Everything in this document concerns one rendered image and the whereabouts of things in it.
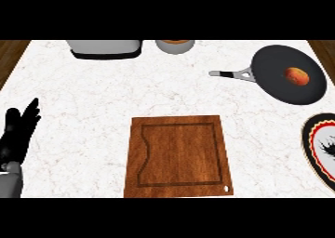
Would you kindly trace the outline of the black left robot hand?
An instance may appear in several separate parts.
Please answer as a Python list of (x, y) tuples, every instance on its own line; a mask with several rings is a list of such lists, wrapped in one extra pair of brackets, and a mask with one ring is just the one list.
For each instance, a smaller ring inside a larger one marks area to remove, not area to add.
[(33, 99), (23, 112), (8, 108), (5, 112), (4, 133), (0, 138), (0, 172), (7, 171), (8, 162), (23, 164), (29, 139), (41, 119), (38, 99)]

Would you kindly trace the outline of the brown wooden cutting board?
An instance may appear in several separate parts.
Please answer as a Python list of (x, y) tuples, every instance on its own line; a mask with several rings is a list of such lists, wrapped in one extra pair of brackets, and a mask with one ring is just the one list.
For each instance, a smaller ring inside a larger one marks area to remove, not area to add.
[(219, 117), (134, 117), (123, 196), (153, 198), (231, 194)]

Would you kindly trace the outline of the dark grey frying pan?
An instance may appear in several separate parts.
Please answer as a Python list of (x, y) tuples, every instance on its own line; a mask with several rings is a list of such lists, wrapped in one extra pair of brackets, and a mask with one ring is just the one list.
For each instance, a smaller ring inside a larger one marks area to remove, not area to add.
[(318, 64), (290, 46), (264, 46), (243, 70), (210, 71), (208, 75), (255, 83), (274, 99), (292, 105), (317, 102), (326, 91), (324, 73)]

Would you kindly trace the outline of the orange round squash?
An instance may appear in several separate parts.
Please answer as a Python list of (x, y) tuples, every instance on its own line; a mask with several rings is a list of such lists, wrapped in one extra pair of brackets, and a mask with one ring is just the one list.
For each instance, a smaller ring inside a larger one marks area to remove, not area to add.
[(296, 67), (286, 68), (284, 77), (286, 80), (296, 86), (305, 86), (309, 81), (308, 74)]

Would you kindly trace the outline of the grey black toaster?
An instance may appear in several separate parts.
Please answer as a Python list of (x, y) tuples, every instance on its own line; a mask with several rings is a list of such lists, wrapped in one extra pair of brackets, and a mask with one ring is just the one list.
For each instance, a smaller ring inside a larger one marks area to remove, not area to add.
[(141, 54), (141, 40), (67, 40), (69, 52), (80, 60), (123, 60)]

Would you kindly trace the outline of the grey round canister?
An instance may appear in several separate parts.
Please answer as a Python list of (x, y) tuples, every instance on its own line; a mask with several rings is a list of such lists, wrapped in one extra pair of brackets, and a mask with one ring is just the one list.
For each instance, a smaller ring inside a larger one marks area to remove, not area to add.
[(154, 41), (157, 48), (168, 54), (178, 55), (184, 54), (194, 45), (193, 40), (178, 40), (178, 41), (163, 41), (156, 40)]

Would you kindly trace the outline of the black red patterned plate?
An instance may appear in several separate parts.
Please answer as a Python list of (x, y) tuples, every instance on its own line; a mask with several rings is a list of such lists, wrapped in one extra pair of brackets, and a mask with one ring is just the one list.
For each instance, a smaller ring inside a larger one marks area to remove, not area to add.
[(309, 167), (335, 192), (335, 113), (315, 114), (305, 120), (301, 137)]

